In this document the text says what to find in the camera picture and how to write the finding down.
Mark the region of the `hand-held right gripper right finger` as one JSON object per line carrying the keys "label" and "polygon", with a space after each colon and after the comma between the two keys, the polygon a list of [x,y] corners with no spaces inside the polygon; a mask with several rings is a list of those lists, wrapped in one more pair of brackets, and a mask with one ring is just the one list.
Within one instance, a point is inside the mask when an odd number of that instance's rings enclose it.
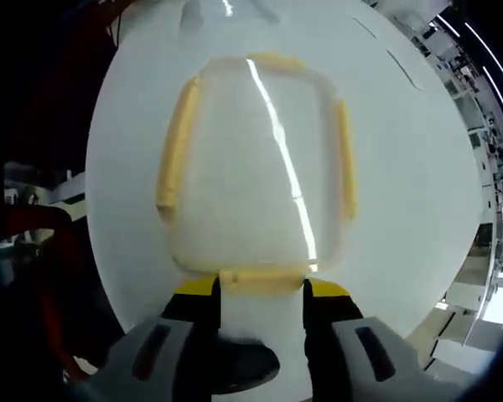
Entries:
{"label": "hand-held right gripper right finger", "polygon": [[363,317],[335,283],[304,281],[303,327],[314,401],[455,401],[461,394],[427,374],[409,343]]}

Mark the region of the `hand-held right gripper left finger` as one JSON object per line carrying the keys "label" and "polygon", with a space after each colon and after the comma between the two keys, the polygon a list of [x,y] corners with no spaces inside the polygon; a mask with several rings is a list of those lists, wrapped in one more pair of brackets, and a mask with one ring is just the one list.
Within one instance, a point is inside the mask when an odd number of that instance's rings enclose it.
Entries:
{"label": "hand-held right gripper left finger", "polygon": [[163,313],[111,348],[83,385],[84,401],[211,401],[212,348],[220,328],[220,280],[186,281]]}

